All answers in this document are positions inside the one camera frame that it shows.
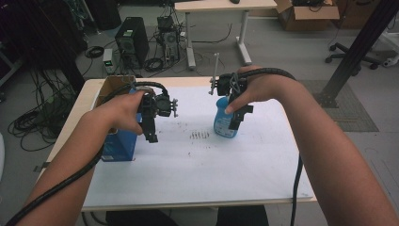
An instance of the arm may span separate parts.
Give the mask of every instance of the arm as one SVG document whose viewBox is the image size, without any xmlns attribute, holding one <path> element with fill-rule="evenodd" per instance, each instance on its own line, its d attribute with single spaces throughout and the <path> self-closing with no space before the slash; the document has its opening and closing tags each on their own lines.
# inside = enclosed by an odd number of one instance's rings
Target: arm
<svg viewBox="0 0 399 226">
<path fill-rule="evenodd" d="M 100 150 L 110 128 L 141 134 L 136 112 L 143 92 L 114 98 L 86 113 L 33 188 L 26 203 L 83 168 Z M 94 169 L 29 213 L 19 225 L 74 225 Z"/>
<path fill-rule="evenodd" d="M 269 99 L 278 100 L 285 109 L 329 225 L 399 225 L 388 198 L 359 150 L 298 82 L 273 74 L 255 76 L 227 111 Z"/>
</svg>

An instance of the white table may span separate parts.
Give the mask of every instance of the white table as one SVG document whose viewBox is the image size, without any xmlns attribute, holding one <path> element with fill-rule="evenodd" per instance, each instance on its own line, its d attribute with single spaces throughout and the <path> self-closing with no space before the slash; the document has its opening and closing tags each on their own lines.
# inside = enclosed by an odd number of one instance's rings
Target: white table
<svg viewBox="0 0 399 226">
<path fill-rule="evenodd" d="M 247 29 L 247 18 L 251 9 L 275 8 L 277 5 L 273 0 L 241 0 L 234 4 L 230 0 L 201 0 L 192 2 L 175 3 L 175 9 L 185 13 L 186 27 L 186 51 L 187 62 L 190 69 L 196 68 L 194 50 L 191 36 L 191 24 L 231 24 L 241 22 L 240 36 L 237 44 L 245 65 L 252 64 L 247 47 L 244 44 L 244 37 Z"/>
<path fill-rule="evenodd" d="M 145 79 L 163 84 L 171 98 L 179 99 L 179 117 L 157 117 L 159 142 L 150 144 L 138 137 L 134 161 L 100 161 L 84 211 L 292 201 L 298 152 L 281 105 L 276 101 L 256 104 L 254 113 L 241 123 L 237 137 L 219 137 L 213 132 L 219 97 L 208 94 L 208 79 Z M 90 110 L 103 82 L 86 82 L 48 161 Z M 298 198 L 299 202 L 315 201 L 306 171 Z"/>
</svg>

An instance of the blue box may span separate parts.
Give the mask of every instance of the blue box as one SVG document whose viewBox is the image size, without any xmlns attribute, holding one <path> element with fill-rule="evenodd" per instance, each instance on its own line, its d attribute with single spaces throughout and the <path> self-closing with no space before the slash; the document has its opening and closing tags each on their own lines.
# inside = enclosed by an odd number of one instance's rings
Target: blue box
<svg viewBox="0 0 399 226">
<path fill-rule="evenodd" d="M 98 106 L 113 90 L 125 85 L 127 79 L 126 77 L 123 78 L 123 76 L 108 76 L 100 89 L 96 106 Z M 136 120 L 141 121 L 141 114 L 136 114 Z M 102 160 L 104 162 L 132 161 L 133 154 L 135 153 L 136 140 L 137 135 L 130 131 L 115 129 L 109 131 L 104 142 Z"/>
</svg>

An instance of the forearm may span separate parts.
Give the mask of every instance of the forearm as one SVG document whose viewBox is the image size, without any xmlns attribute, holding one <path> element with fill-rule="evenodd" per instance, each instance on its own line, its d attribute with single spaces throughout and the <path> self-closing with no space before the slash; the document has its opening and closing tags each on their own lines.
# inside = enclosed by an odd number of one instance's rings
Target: forearm
<svg viewBox="0 0 399 226">
<path fill-rule="evenodd" d="M 396 225 L 391 204 L 355 145 L 302 85 L 285 84 L 278 99 L 328 222 Z"/>
<path fill-rule="evenodd" d="M 55 159 L 41 175 L 26 203 L 79 171 L 93 158 L 101 149 L 110 128 L 110 122 L 106 119 L 99 112 L 89 112 L 82 117 Z M 21 225 L 74 225 L 93 171 L 94 169 L 36 208 L 21 221 Z"/>
</svg>

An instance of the gray carpet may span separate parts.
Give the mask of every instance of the gray carpet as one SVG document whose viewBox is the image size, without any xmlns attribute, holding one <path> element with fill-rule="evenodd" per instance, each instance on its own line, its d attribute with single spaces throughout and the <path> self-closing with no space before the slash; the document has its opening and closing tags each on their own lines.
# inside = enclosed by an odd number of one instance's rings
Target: gray carpet
<svg viewBox="0 0 399 226">
<path fill-rule="evenodd" d="M 326 80 L 300 81 L 311 93 L 320 93 Z M 345 132 L 379 132 L 363 105 L 348 84 L 345 84 L 336 98 L 338 108 L 325 108 L 328 115 Z"/>
</svg>

